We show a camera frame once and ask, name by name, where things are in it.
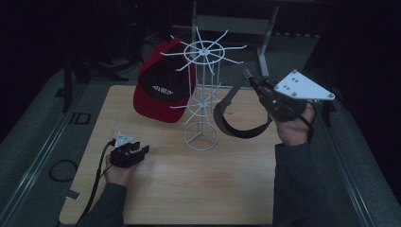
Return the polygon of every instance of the black cable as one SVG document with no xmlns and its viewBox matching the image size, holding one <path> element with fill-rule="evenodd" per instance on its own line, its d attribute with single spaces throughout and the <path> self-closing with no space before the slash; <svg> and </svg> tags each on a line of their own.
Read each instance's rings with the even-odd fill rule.
<svg viewBox="0 0 401 227">
<path fill-rule="evenodd" d="M 95 195 L 96 195 L 97 187 L 98 187 L 98 184 L 99 184 L 99 180 L 100 180 L 100 177 L 101 177 L 101 166 L 103 164 L 104 154 L 106 153 L 107 148 L 110 145 L 113 145 L 114 143 L 115 143 L 115 139 L 110 141 L 109 143 L 107 143 L 107 145 L 104 147 L 104 149 L 103 149 L 103 151 L 101 153 L 99 166 L 98 166 L 97 171 L 96 171 L 95 183 L 94 183 L 94 186 L 92 187 L 91 197 L 89 198 L 88 203 L 86 204 L 85 210 L 82 212 L 82 215 L 80 216 L 76 226 L 78 226 L 79 222 L 83 219 L 83 217 L 86 216 L 86 214 L 88 214 L 89 210 L 91 209 L 92 203 L 94 202 L 94 199 L 95 199 Z"/>
<path fill-rule="evenodd" d="M 113 165 L 107 167 L 106 169 L 104 169 L 103 173 L 100 175 L 100 178 L 103 177 L 103 175 L 107 172 L 107 170 L 109 170 Z"/>
<path fill-rule="evenodd" d="M 53 175 L 53 169 L 54 169 L 57 165 L 62 164 L 62 163 L 69 163 L 69 164 L 72 164 L 72 165 L 74 166 L 75 172 L 78 171 L 78 166 L 77 166 L 76 163 L 74 163 L 73 161 L 68 160 L 68 159 L 63 159 L 63 160 L 60 160 L 60 161 L 58 161 L 57 163 L 55 163 L 52 167 L 50 167 L 50 169 L 49 169 L 49 171 L 48 171 L 48 175 L 49 175 L 50 179 L 53 180 L 53 181 L 55 181 L 55 182 L 60 182 L 60 183 L 73 181 L 73 180 L 74 180 L 74 177 L 73 177 L 73 178 L 70 178 L 70 179 L 58 179 L 58 178 L 56 178 L 56 177 Z"/>
<path fill-rule="evenodd" d="M 314 112 L 313 119 L 312 119 L 312 121 L 309 123 L 309 124 L 310 124 L 309 131 L 307 132 L 307 141 L 310 143 L 310 142 L 312 141 L 313 135 L 315 134 L 315 130 L 313 129 L 312 124 L 313 124 L 313 123 L 315 122 L 315 120 L 316 120 L 316 117 L 317 117 L 317 115 L 318 115 L 318 110 L 316 109 L 316 106 L 315 106 L 312 102 L 307 101 L 307 103 L 309 103 L 309 104 L 312 106 L 313 112 Z"/>
<path fill-rule="evenodd" d="M 144 60 L 142 58 L 142 55 L 137 55 L 137 56 L 129 58 L 128 62 L 119 64 L 117 66 L 109 67 L 109 69 L 112 70 L 113 72 L 118 72 L 118 71 L 122 71 L 124 69 L 131 67 L 131 70 L 132 70 L 132 69 L 136 68 L 136 66 L 138 66 L 139 62 L 143 62 L 143 61 Z"/>
<path fill-rule="evenodd" d="M 153 49 L 156 48 L 156 46 L 153 43 L 147 41 L 146 39 L 144 39 L 144 44 L 150 45 Z"/>
</svg>

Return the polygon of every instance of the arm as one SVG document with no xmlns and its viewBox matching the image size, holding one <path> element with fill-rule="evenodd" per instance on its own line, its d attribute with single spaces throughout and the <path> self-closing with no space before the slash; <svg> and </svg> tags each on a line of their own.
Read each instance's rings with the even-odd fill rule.
<svg viewBox="0 0 401 227">
<path fill-rule="evenodd" d="M 120 168 L 110 164 L 110 154 L 106 156 L 104 172 L 106 186 L 94 208 L 79 222 L 86 226 L 124 226 L 123 210 L 131 174 L 135 166 Z"/>
<path fill-rule="evenodd" d="M 313 109 L 303 113 L 312 120 Z M 337 226 L 323 181 L 310 157 L 308 127 L 299 119 L 277 122 L 273 226 Z"/>
</svg>

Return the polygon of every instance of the wire spinner rack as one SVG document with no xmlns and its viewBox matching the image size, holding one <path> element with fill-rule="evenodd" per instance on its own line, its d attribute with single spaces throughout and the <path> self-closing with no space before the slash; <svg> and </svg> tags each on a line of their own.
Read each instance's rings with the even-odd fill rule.
<svg viewBox="0 0 401 227">
<path fill-rule="evenodd" d="M 184 122 L 188 124 L 195 116 L 198 121 L 191 123 L 184 131 L 184 141 L 192 149 L 198 151 L 209 150 L 218 143 L 218 131 L 210 121 L 213 114 L 215 103 L 220 102 L 217 93 L 221 85 L 220 82 L 220 63 L 221 61 L 229 61 L 240 64 L 243 61 L 234 61 L 225 57 L 227 50 L 243 49 L 247 45 L 238 47 L 223 47 L 218 42 L 228 33 L 226 30 L 215 41 L 204 41 L 201 38 L 198 28 L 196 27 L 198 40 L 185 45 L 185 49 L 181 53 L 161 53 L 165 56 L 182 55 L 186 58 L 187 64 L 182 68 L 176 69 L 182 71 L 188 68 L 188 76 L 191 78 L 190 64 L 195 64 L 196 70 L 196 89 L 189 98 L 188 104 L 185 106 L 176 106 L 170 108 L 187 108 L 192 114 Z M 201 67 L 201 78 L 198 77 L 198 67 Z M 210 74 L 210 85 L 206 85 L 206 76 Z"/>
</svg>

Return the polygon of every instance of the cap logo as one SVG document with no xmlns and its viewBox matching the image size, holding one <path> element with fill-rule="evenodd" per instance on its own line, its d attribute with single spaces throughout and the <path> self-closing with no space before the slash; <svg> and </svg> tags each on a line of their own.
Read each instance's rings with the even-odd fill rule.
<svg viewBox="0 0 401 227">
<path fill-rule="evenodd" d="M 167 88 L 162 88 L 159 86 L 152 86 L 152 88 L 160 93 L 163 93 L 165 95 L 173 95 L 174 93 L 168 90 Z"/>
</svg>

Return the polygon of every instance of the human hand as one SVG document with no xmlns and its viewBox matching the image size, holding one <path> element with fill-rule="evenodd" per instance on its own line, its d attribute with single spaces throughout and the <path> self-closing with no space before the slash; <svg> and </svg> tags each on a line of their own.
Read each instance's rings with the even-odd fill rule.
<svg viewBox="0 0 401 227">
<path fill-rule="evenodd" d="M 311 123 L 315 114 L 312 104 L 307 103 L 302 116 Z M 276 119 L 274 121 L 277 126 L 278 137 L 285 146 L 296 146 L 306 143 L 309 127 L 300 118 L 286 122 L 280 122 Z"/>
<path fill-rule="evenodd" d="M 137 165 L 121 168 L 112 166 L 110 163 L 110 154 L 106 155 L 106 168 L 104 170 L 104 177 L 108 183 L 116 183 L 122 186 L 128 187 L 131 180 L 132 172 L 135 170 Z"/>
</svg>

